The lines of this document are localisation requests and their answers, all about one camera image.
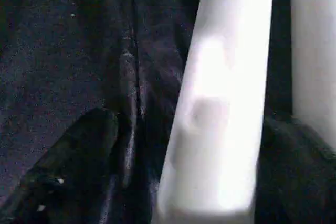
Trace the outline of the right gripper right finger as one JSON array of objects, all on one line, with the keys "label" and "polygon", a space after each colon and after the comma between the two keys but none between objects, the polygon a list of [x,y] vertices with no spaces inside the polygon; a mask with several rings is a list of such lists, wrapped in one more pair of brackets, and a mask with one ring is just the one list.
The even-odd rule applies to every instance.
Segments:
[{"label": "right gripper right finger", "polygon": [[264,117],[255,223],[335,223],[335,154],[291,118]]}]

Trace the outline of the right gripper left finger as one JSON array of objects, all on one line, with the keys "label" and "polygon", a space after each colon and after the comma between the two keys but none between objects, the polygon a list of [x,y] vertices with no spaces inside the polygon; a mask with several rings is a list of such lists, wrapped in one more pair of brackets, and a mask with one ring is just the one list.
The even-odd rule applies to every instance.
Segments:
[{"label": "right gripper left finger", "polygon": [[82,115],[21,179],[1,207],[1,223],[99,223],[118,118]]}]

